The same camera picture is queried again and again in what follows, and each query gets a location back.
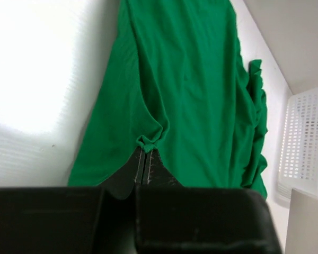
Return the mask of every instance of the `white basket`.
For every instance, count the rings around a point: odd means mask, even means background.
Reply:
[[[288,101],[279,182],[318,197],[318,88]]]

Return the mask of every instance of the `perforated basket side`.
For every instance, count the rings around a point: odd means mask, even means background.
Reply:
[[[279,182],[318,196],[318,88],[288,101]]]

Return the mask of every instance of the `crumpled green cloth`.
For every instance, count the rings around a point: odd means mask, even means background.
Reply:
[[[184,186],[266,197],[260,60],[243,67],[229,0],[121,0],[118,36],[69,185],[97,185],[141,146]]]

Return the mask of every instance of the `green fabric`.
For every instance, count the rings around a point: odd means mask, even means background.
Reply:
[[[252,188],[267,131],[260,60],[243,67],[228,0],[121,0],[118,36],[69,185],[97,185],[137,146],[190,187]]]

